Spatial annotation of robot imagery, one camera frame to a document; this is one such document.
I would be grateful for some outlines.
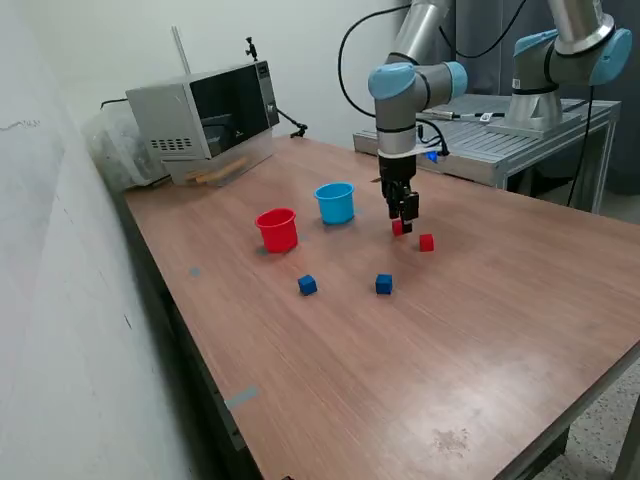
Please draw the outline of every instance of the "floor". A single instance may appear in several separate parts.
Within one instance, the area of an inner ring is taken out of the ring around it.
[[[546,196],[567,198],[568,189]],[[601,214],[640,224],[640,196],[606,193]],[[571,427],[565,455],[556,459],[536,480],[605,480],[615,469],[631,414],[640,393],[640,362],[611,386]]]

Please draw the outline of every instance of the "small cube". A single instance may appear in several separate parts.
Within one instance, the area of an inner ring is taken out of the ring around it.
[[[378,278],[376,278],[376,293],[378,295],[391,295],[391,290],[393,290],[391,275],[385,273],[378,275]]]
[[[395,237],[401,237],[403,235],[402,220],[398,219],[391,222],[391,230],[393,231],[393,235]]]
[[[318,291],[315,279],[311,275],[305,275],[298,279],[298,286],[300,287],[300,293],[304,296],[311,295]]]
[[[433,243],[433,235],[430,233],[427,235],[420,235],[420,251],[421,252],[433,252],[435,250]]]

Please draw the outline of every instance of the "red cup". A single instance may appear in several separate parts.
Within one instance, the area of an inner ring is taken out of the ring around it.
[[[295,218],[290,208],[274,208],[256,218],[267,252],[283,253],[298,245]]]

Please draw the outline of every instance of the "blue tape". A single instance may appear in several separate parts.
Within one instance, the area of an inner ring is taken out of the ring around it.
[[[256,387],[249,387],[244,392],[240,392],[235,397],[230,398],[229,400],[225,400],[224,404],[227,406],[229,410],[242,405],[247,400],[251,400],[254,397],[258,396],[258,389]]]

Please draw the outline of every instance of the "black cable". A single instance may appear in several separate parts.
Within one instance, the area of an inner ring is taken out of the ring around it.
[[[421,118],[417,118],[416,122],[424,123],[425,125],[429,125],[431,128],[433,128],[440,137],[440,143],[442,143],[442,149],[440,150],[440,153],[438,155],[441,155],[443,157],[449,155],[449,147],[447,147],[447,141],[444,139],[444,135],[442,134],[442,130],[440,130],[440,127],[429,120],[423,120]]]
[[[504,39],[504,37],[506,37],[507,33],[509,33],[509,30],[511,30],[511,27],[513,27],[513,24],[516,22],[518,15],[520,15],[520,12],[522,11],[522,8],[524,7],[525,3],[527,3],[527,0],[522,0],[522,2],[520,2],[520,6],[516,10],[516,13],[513,15],[513,18],[507,25],[507,28],[505,28],[504,32],[502,32],[502,34],[498,37],[498,39],[495,42],[493,42],[493,44],[489,48],[487,48],[481,53],[478,53],[477,55],[466,55],[464,53],[459,52],[457,49],[455,49],[453,45],[451,45],[451,42],[449,41],[449,38],[447,38],[447,34],[444,32],[442,27],[439,27],[440,35],[442,35],[442,38],[444,38],[444,41],[449,46],[449,48],[451,48],[452,50],[455,50],[456,55],[459,55],[462,58],[480,58],[486,55],[487,53],[489,53],[494,48],[496,48],[500,44],[500,42]]]
[[[584,163],[584,154],[587,149],[587,138],[589,137],[589,127],[591,126],[591,110],[593,108],[593,94],[595,87],[591,87],[589,90],[589,109],[587,110],[587,126],[584,131],[584,139],[582,140],[582,147],[580,148],[580,157],[578,157],[578,165],[576,166],[576,173],[573,175],[573,184],[571,185],[571,191],[569,192],[569,199],[567,200],[567,207],[571,206],[571,200],[573,200],[573,192],[575,191],[576,184],[578,183],[578,176]]]
[[[104,108],[105,105],[109,105],[110,103],[120,103],[120,102],[128,102],[128,98],[118,98],[116,100],[105,100],[100,104],[100,110]]]
[[[346,45],[347,39],[349,38],[349,35],[351,35],[351,32],[353,32],[361,23],[366,22],[370,18],[378,17],[380,15],[386,15],[387,13],[397,12],[399,10],[405,10],[409,7],[411,7],[411,4],[401,5],[399,7],[387,8],[386,10],[373,12],[367,15],[366,17],[362,17],[360,20],[358,20],[356,23],[354,23],[349,27],[349,30],[347,30],[347,33],[345,33],[344,37],[342,38],[342,43],[340,43],[340,50],[338,50],[338,81],[340,82],[340,89],[342,90],[342,94],[344,95],[344,98],[347,99],[347,102],[349,102],[351,106],[355,108],[357,111],[359,111],[361,114],[366,115],[367,117],[376,118],[376,116],[373,113],[367,112],[366,110],[360,108],[358,105],[355,104],[353,100],[351,100],[351,97],[347,93],[347,89],[344,86],[344,81],[342,80],[342,54],[344,53],[344,46]]]

